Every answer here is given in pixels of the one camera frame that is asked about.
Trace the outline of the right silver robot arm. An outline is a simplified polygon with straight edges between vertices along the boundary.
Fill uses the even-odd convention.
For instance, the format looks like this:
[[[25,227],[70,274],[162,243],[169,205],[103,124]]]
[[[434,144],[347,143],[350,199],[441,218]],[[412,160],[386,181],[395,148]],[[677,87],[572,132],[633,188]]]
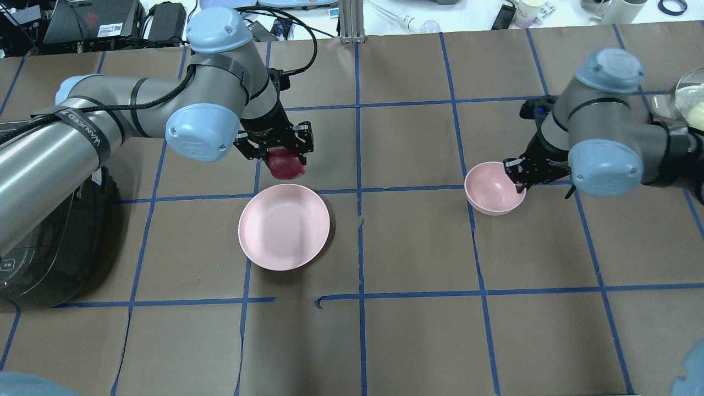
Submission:
[[[702,128],[663,116],[636,121],[628,97],[644,76],[632,53],[600,48],[561,95],[526,100],[519,115],[536,132],[524,153],[503,160],[517,193],[570,176],[574,190],[593,196],[644,185],[683,188],[702,201]]]

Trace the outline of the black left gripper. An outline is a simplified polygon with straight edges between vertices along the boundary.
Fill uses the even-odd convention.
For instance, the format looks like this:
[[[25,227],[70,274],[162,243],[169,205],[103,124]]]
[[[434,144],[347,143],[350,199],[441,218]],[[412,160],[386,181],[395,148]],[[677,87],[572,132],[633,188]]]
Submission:
[[[249,160],[267,161],[267,151],[285,148],[291,151],[302,165],[307,165],[307,153],[314,151],[314,129],[309,121],[291,123],[284,107],[274,105],[265,115],[240,120],[241,127],[234,140],[234,147]]]

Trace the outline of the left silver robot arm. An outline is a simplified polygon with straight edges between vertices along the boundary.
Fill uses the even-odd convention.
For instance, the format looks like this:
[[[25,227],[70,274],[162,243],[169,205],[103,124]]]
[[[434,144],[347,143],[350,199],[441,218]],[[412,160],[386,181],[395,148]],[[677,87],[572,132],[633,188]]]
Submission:
[[[194,15],[184,77],[68,78],[54,106],[2,131],[1,249],[7,254],[131,138],[164,139],[179,155],[218,161],[232,148],[280,180],[314,150],[309,122],[291,123],[241,8]]]

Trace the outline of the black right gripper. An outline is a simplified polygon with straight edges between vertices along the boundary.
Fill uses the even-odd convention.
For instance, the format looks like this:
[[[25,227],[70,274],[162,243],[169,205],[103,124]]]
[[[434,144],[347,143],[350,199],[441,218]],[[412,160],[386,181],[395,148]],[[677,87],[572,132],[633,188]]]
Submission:
[[[568,151],[559,148],[556,143],[548,142],[543,133],[543,124],[552,119],[551,111],[557,99],[553,95],[528,98],[520,107],[520,118],[535,122],[536,132],[518,158],[503,160],[504,171],[515,185],[518,194],[533,186],[549,184],[571,174]]]

